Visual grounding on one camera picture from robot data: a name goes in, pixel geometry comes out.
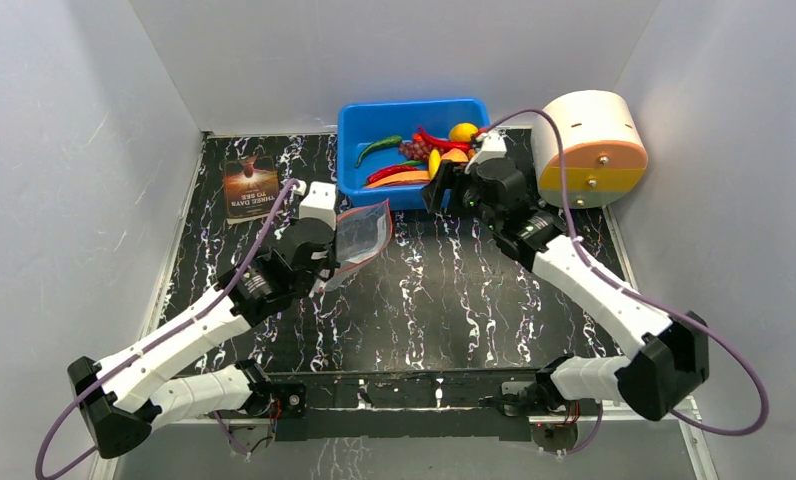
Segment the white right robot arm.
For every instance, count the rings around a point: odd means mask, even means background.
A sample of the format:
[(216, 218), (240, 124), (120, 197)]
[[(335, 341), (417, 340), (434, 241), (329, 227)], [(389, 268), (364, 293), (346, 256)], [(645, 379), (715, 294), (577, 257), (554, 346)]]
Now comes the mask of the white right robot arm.
[(564, 355), (540, 369), (524, 392), (504, 394), (504, 409), (561, 414), (592, 399), (625, 403), (657, 421), (708, 379), (706, 335), (625, 295), (626, 284), (611, 271), (580, 259), (562, 220), (532, 198), (512, 160), (472, 167), (445, 161), (421, 195), (429, 212), (476, 218), (505, 256), (574, 301), (622, 350), (611, 357)]

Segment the yellow mango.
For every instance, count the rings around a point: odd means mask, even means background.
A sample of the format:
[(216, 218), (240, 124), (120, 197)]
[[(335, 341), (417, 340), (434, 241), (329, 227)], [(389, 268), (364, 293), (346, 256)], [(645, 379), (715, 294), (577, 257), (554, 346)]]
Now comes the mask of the yellow mango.
[(470, 143), (479, 132), (479, 128), (472, 123), (463, 122), (455, 125), (448, 134), (448, 139), (455, 143)]

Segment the yellow banana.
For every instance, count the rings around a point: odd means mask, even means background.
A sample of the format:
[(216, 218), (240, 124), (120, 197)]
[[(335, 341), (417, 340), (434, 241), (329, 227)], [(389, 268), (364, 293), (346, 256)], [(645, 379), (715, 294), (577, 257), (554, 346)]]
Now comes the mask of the yellow banana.
[(430, 152), (430, 155), (429, 155), (429, 158), (428, 158), (428, 162), (427, 162), (428, 175), (429, 175), (429, 178), (431, 180), (433, 180), (436, 177), (436, 175), (438, 173), (438, 170), (440, 168), (441, 162), (442, 162), (442, 157), (441, 157), (440, 151), (438, 149), (433, 149)]

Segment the clear zip bag orange seal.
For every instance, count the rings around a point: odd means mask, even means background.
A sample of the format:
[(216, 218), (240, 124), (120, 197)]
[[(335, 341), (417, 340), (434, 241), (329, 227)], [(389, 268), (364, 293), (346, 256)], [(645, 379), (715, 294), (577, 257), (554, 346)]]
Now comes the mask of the clear zip bag orange seal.
[(339, 215), (336, 227), (338, 266), (316, 284), (316, 292), (338, 289), (386, 249), (393, 235), (390, 202), (352, 208)]

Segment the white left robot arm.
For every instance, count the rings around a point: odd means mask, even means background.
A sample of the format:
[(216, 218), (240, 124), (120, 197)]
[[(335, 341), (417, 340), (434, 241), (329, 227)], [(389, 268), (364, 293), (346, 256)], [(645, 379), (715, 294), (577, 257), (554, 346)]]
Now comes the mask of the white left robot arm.
[(242, 275), (229, 270), (174, 320), (101, 360), (82, 356), (67, 368), (79, 410), (104, 459), (119, 457), (150, 434), (215, 410), (268, 411), (271, 387), (252, 362), (179, 378), (192, 361), (307, 296), (335, 263), (336, 224), (302, 218), (261, 248)]

